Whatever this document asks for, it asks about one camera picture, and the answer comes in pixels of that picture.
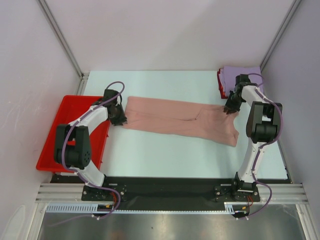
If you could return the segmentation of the folded orange t shirt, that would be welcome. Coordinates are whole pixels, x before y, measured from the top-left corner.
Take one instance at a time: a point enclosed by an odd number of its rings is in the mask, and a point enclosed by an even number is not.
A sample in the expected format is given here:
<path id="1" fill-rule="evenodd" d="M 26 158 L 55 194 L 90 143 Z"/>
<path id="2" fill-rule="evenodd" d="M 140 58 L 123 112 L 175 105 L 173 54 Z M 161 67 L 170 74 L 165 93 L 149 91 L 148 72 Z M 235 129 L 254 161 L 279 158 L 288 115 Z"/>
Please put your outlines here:
<path id="1" fill-rule="evenodd" d="M 220 97 L 222 99 L 226 99 L 226 94 L 225 94 L 225 87 L 224 87 L 224 75 L 223 75 L 223 69 L 220 68 L 217 72 L 217 81 L 218 81 L 218 86 L 219 86 L 219 92 L 220 92 Z"/>

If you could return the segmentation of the aluminium frame rail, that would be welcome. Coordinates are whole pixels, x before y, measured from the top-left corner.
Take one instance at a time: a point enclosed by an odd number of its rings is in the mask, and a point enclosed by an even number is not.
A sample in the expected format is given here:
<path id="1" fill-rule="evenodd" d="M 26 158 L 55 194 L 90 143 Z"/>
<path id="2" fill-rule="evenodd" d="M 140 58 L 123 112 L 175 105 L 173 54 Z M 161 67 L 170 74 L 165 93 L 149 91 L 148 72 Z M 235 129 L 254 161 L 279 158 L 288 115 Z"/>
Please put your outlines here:
<path id="1" fill-rule="evenodd" d="M 83 183 L 42 183 L 39 187 L 36 203 L 80 203 Z M 308 204 L 308 198 L 302 184 L 270 184 L 271 204 Z"/>

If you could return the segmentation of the red plastic bin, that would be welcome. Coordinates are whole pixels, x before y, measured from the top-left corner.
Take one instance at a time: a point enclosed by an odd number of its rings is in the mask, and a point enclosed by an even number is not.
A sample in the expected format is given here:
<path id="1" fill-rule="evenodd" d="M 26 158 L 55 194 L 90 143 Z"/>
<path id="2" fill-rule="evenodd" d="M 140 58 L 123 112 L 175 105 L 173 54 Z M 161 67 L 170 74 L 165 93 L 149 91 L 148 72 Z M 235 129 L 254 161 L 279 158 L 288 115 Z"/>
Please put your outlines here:
<path id="1" fill-rule="evenodd" d="M 57 110 L 44 147 L 36 164 L 38 171 L 52 173 L 66 173 L 67 170 L 54 160 L 54 147 L 56 138 L 56 128 L 59 124 L 68 124 L 84 114 L 91 104 L 97 101 L 99 96 L 66 95 L 63 97 Z M 99 169 L 108 137 L 110 122 L 101 123 L 91 134 L 90 144 L 92 150 L 92 161 Z"/>

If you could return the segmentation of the pink t shirt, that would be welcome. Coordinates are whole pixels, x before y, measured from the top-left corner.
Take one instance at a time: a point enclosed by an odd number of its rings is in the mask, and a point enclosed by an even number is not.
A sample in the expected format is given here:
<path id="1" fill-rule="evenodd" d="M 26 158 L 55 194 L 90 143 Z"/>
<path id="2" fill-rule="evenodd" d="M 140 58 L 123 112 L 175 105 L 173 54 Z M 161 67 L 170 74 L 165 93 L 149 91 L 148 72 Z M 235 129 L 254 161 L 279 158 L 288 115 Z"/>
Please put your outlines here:
<path id="1" fill-rule="evenodd" d="M 125 115 L 124 127 L 130 130 L 202 138 L 231 147 L 238 142 L 237 114 L 225 113 L 223 105 L 130 96 Z"/>

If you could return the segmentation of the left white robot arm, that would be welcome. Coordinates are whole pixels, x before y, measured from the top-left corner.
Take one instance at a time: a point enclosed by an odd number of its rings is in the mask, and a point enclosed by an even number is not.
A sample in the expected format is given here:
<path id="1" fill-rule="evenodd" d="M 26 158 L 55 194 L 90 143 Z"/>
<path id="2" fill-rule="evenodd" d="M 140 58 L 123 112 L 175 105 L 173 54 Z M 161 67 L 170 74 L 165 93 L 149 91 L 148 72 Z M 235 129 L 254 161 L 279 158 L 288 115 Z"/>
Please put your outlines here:
<path id="1" fill-rule="evenodd" d="M 127 123 L 119 100 L 92 105 L 78 119 L 58 125 L 53 154 L 54 161 L 78 176 L 85 186 L 93 189 L 92 194 L 99 200 L 107 199 L 110 193 L 121 196 L 105 184 L 106 176 L 92 160 L 90 135 L 106 121 L 110 121 L 114 126 Z"/>

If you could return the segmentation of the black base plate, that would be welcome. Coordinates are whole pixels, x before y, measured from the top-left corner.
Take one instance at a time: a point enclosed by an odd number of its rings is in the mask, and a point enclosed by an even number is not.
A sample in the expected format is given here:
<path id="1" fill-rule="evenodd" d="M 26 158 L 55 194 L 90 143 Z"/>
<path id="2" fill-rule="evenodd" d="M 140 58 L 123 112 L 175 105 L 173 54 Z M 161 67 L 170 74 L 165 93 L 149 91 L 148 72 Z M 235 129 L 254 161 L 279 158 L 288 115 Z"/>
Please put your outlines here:
<path id="1" fill-rule="evenodd" d="M 105 187 L 120 194 L 120 210 L 222 210 L 231 197 L 230 178 L 108 177 Z"/>

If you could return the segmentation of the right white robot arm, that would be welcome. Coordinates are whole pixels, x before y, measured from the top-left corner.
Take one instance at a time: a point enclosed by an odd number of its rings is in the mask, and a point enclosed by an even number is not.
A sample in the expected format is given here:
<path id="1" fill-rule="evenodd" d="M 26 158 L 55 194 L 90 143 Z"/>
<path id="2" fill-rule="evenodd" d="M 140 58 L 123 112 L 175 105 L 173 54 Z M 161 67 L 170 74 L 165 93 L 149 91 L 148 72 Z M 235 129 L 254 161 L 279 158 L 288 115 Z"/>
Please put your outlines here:
<path id="1" fill-rule="evenodd" d="M 248 146 L 230 188 L 230 196 L 236 201 L 246 201 L 258 192 L 256 174 L 260 163 L 268 146 L 278 141 L 283 129 L 283 105 L 267 98 L 257 85 L 238 85 L 230 92 L 223 111 L 236 113 L 242 103 L 250 106 L 245 129 Z"/>

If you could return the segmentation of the folded red t shirt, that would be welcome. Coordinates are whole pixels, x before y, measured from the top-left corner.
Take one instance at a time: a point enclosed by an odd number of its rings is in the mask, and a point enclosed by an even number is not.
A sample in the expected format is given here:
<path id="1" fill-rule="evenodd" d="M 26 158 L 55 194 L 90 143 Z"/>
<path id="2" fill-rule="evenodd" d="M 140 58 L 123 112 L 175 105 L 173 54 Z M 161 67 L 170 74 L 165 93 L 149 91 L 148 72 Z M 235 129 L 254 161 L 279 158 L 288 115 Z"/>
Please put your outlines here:
<path id="1" fill-rule="evenodd" d="M 226 96 L 226 93 L 225 93 L 225 90 L 224 90 L 224 86 L 223 86 L 223 81 L 221 80 L 221 77 L 223 76 L 222 70 L 223 69 L 220 68 L 217 71 L 218 90 L 219 90 L 221 99 L 225 99 L 226 100 L 228 97 Z"/>

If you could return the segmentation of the folded lilac t shirt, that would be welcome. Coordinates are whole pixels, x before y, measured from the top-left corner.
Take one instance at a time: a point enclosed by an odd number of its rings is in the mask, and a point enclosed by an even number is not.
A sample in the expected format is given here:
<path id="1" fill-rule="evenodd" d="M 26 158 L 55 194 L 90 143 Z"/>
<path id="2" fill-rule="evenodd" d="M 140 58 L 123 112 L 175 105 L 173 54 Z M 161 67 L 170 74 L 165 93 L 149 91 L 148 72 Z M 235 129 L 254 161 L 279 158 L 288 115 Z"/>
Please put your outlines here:
<path id="1" fill-rule="evenodd" d="M 236 76 L 240 74 L 252 74 L 249 75 L 249 79 L 252 83 L 260 85 L 260 90 L 263 91 L 261 86 L 263 78 L 261 77 L 261 69 L 259 66 L 254 67 L 235 67 L 235 66 L 225 66 L 222 69 L 222 79 L 223 91 L 226 96 L 229 95 L 230 91 L 234 91 L 236 86 Z"/>

